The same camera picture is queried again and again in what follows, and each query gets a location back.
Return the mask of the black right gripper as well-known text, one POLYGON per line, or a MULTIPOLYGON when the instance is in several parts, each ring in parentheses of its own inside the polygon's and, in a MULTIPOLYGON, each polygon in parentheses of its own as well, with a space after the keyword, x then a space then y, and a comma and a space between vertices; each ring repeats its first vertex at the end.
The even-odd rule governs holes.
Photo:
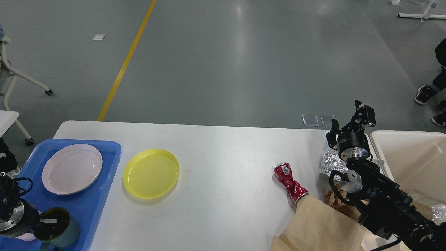
POLYGON ((371 154, 364 130, 376 125, 374 109, 359 100, 355 100, 355 108, 355 114, 344 126, 344 133, 341 133, 339 121, 331 119, 331 129, 326 134, 328 147, 338 151, 343 161, 353 157, 368 158, 371 154))

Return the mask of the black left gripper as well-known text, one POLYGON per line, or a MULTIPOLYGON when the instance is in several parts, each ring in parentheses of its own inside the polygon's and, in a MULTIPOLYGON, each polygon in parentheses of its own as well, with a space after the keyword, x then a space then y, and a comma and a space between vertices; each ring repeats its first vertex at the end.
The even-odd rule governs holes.
POLYGON ((18 199, 8 221, 0 223, 0 235, 6 238, 16 238, 32 229, 34 233, 52 233, 61 227, 57 218, 39 217, 38 209, 23 198, 18 199))

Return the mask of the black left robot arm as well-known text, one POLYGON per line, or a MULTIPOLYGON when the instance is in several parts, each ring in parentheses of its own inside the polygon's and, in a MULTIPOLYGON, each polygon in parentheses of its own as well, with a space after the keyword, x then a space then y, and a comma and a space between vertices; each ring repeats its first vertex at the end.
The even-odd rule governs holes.
POLYGON ((32 187, 33 181, 30 178, 11 178, 1 173, 1 236, 17 238, 26 233, 39 233, 47 228, 59 227, 62 220, 43 216, 33 204, 21 198, 32 187))

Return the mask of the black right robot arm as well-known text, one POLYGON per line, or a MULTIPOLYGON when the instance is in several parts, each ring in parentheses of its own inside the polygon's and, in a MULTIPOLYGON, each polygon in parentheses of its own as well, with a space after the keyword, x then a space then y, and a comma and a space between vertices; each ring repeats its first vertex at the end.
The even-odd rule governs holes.
POLYGON ((374 235, 396 241, 380 246, 381 251, 403 242, 411 251, 444 251, 445 224, 435 224, 412 205, 412 197, 381 173, 375 164, 365 134, 376 125, 374 109, 355 101, 355 114, 344 127, 336 119, 326 134, 328 146, 338 152, 347 173, 332 170, 329 185, 342 203, 355 207, 358 222, 374 235))

